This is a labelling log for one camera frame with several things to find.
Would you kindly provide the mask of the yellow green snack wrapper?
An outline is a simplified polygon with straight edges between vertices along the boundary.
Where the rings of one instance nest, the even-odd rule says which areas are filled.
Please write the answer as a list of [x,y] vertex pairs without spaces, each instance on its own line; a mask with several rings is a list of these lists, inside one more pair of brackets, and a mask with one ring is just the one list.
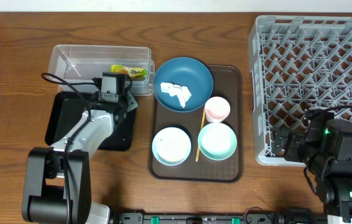
[[129,75],[132,79],[134,78],[145,78],[147,76],[147,70],[141,67],[127,67],[124,65],[111,65],[110,72],[122,73]]

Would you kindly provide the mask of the white tissue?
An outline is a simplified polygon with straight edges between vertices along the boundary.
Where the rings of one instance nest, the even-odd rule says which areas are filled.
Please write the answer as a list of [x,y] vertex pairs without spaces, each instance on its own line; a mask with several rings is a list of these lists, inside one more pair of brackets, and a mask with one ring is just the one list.
[[174,83],[162,82],[160,89],[162,93],[168,93],[171,97],[176,96],[182,108],[186,106],[187,101],[192,96],[187,86],[180,86]]

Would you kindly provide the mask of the mint green small bowl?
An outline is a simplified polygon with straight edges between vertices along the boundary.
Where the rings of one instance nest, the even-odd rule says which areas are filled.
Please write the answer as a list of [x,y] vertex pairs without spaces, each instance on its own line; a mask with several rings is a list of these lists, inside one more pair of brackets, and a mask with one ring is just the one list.
[[200,152],[214,161],[222,161],[231,157],[237,145],[236,134],[224,123],[207,124],[198,135]]

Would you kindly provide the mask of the white pink cup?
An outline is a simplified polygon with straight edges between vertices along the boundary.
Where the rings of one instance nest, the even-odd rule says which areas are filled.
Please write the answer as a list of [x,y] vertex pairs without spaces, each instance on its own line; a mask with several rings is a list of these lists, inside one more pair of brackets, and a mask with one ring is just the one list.
[[205,116],[209,123],[221,123],[230,112],[230,104],[220,96],[214,96],[205,103]]

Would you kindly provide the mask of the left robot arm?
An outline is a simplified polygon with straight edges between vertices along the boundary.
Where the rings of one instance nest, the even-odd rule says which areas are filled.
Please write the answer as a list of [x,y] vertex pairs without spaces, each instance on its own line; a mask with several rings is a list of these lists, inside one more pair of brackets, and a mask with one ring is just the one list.
[[107,205],[91,199],[90,159],[127,113],[137,107],[131,77],[110,74],[95,80],[100,90],[90,100],[76,91],[86,110],[79,122],[50,147],[35,147],[27,157],[22,217],[34,223],[109,223]]

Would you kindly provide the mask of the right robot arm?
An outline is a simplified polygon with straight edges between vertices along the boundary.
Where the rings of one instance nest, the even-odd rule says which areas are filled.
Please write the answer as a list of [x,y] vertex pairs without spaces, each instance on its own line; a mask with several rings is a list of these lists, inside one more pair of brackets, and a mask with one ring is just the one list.
[[327,215],[344,222],[352,219],[352,122],[336,119],[337,107],[307,110],[306,131],[273,128],[272,153],[305,164],[304,174],[312,173],[312,192],[322,201]]

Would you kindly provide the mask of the grey dishwasher rack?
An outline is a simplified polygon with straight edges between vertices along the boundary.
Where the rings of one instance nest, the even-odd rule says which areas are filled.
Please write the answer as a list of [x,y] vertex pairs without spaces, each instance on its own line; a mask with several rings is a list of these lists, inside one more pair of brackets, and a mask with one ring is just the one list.
[[352,122],[352,17],[259,16],[248,36],[254,156],[287,166],[272,152],[272,129],[306,130],[309,108],[337,107]]

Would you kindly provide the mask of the light blue small bowl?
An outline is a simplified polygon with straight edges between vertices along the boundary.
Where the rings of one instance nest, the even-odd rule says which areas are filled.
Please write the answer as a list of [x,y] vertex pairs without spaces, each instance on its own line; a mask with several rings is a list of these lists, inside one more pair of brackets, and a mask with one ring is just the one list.
[[152,153],[163,165],[176,166],[190,155],[192,143],[188,134],[176,127],[160,130],[152,140]]

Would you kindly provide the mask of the dark blue bowl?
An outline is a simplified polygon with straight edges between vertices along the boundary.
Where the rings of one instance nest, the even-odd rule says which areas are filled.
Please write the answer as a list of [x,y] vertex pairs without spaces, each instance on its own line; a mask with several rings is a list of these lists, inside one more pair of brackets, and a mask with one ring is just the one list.
[[[185,106],[180,105],[176,96],[170,96],[160,89],[161,83],[186,86],[192,96]],[[163,63],[156,71],[153,91],[157,101],[165,108],[187,113],[199,109],[213,92],[213,77],[209,68],[199,60],[177,57]]]

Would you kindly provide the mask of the black plastic tray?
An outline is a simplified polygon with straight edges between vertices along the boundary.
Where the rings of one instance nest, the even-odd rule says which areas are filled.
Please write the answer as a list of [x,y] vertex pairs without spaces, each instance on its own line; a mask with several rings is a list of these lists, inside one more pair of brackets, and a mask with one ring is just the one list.
[[[51,145],[64,137],[79,122],[83,112],[83,102],[75,92],[57,93],[45,135],[45,143]],[[136,111],[130,111],[114,133],[101,143],[99,149],[127,151],[132,143],[135,117]]]

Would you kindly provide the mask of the clear plastic bin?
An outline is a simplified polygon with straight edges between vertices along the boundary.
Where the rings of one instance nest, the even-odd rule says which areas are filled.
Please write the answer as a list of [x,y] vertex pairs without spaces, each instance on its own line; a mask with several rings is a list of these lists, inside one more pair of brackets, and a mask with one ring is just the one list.
[[93,93],[98,90],[92,85],[93,79],[102,77],[112,65],[144,68],[147,75],[133,79],[131,93],[135,96],[153,94],[155,63],[148,47],[57,45],[53,48],[48,72],[69,83],[78,83],[76,89],[80,92]]

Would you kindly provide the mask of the brown serving tray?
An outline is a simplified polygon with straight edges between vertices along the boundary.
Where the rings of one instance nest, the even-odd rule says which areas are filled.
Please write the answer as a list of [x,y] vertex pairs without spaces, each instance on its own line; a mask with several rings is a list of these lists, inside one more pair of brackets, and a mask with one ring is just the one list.
[[185,161],[176,166],[167,166],[159,162],[149,151],[148,170],[158,179],[196,180],[206,182],[237,182],[243,175],[243,111],[242,111],[242,76],[233,66],[210,65],[213,76],[213,96],[225,98],[231,105],[231,112],[223,121],[237,137],[236,150],[229,158],[214,161],[197,153],[198,135],[200,132],[203,108],[189,113],[178,113],[163,107],[154,101],[152,134],[154,137],[160,130],[176,127],[184,130],[190,137],[192,150]]

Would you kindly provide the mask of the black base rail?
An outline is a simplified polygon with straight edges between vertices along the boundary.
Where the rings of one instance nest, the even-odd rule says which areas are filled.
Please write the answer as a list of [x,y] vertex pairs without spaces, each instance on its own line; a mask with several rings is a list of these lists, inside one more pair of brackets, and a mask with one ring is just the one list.
[[143,213],[119,213],[109,223],[114,224],[271,224],[271,223],[316,223],[327,224],[324,215],[303,212],[283,214],[248,213],[247,215],[164,215]]

